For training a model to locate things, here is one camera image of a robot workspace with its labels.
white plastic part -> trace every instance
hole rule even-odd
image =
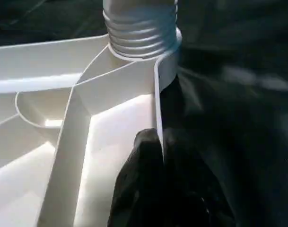
[[[172,27],[170,48],[162,32],[146,42],[152,55],[121,54],[107,35],[0,48],[0,227],[106,226],[135,135],[157,128],[162,141],[159,93],[181,43]]]
[[[129,58],[160,56],[178,44],[177,0],[104,0],[112,48]]]

